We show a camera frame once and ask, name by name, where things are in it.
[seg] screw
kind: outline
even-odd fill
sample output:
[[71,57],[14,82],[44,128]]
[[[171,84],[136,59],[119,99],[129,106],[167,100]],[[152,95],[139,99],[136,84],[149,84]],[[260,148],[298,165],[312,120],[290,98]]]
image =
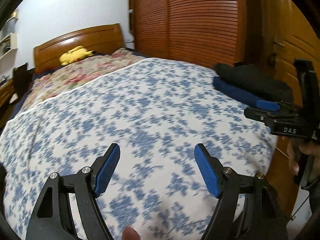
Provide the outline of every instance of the screw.
[[82,168],[82,173],[88,173],[89,171],[90,171],[91,169],[90,169],[90,167],[84,167],[84,168]]
[[56,173],[56,172],[53,172],[50,174],[51,179],[55,179],[57,176],[58,176],[58,173]]
[[264,179],[264,174],[261,172],[258,172],[257,174],[258,179]]
[[230,174],[232,172],[232,169],[230,167],[224,167],[223,171],[227,174]]

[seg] blue gripper pad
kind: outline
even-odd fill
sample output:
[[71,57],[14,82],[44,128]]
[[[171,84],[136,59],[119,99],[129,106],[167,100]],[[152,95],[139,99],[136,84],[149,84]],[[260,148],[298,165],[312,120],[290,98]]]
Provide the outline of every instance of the blue gripper pad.
[[215,198],[218,198],[221,192],[218,188],[217,175],[213,171],[205,153],[198,144],[195,146],[195,159],[208,191],[213,194]]
[[99,197],[100,194],[105,193],[107,190],[108,184],[110,182],[111,176],[116,169],[116,166],[120,159],[120,147],[116,145],[111,154],[108,156],[103,167],[100,169],[96,177],[96,185],[94,188],[94,193],[96,197]]
[[265,100],[258,100],[257,107],[264,110],[270,110],[270,111],[280,110],[280,106],[276,102],[265,101]]

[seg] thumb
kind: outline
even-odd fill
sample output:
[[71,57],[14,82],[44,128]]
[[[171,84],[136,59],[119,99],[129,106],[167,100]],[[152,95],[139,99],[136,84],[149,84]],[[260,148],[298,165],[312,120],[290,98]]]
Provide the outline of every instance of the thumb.
[[315,144],[313,141],[303,143],[299,148],[300,151],[305,155],[320,156],[320,145]]
[[133,228],[126,227],[122,232],[122,240],[140,240],[140,236]]

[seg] black cloth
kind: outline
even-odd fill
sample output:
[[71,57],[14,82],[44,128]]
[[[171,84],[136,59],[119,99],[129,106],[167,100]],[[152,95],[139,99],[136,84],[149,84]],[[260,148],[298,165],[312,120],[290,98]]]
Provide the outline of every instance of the black cloth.
[[2,163],[0,163],[0,212],[4,214],[3,198],[5,189],[5,176],[7,175]]
[[18,68],[14,68],[12,71],[13,86],[19,100],[28,91],[32,82],[33,70],[28,71],[27,68],[28,63],[25,63]]
[[230,85],[246,90],[268,101],[285,101],[293,103],[291,87],[285,82],[275,80],[263,73],[253,65],[231,67],[218,63],[214,66],[217,74]]

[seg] floral quilt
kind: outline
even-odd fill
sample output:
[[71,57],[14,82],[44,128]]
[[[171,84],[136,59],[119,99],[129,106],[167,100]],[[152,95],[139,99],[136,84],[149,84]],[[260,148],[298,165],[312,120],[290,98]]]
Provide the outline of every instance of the floral quilt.
[[142,59],[144,57],[133,55],[131,51],[121,48],[111,56],[88,57],[67,65],[53,74],[36,79],[32,86],[32,92],[23,103],[19,113],[36,106],[48,98],[82,86],[97,77],[129,66]]
[[[246,105],[213,88],[215,75],[198,65],[147,58],[10,120],[0,137],[8,223],[25,239],[49,175],[92,165],[114,142],[120,161],[97,199],[112,236],[121,240],[132,225],[141,239],[200,239],[217,199],[195,162],[195,145],[203,143],[223,166],[252,176],[268,171],[277,141],[263,123],[244,117]],[[70,201],[77,234],[86,239],[74,195]],[[243,206],[241,195],[235,217]]]

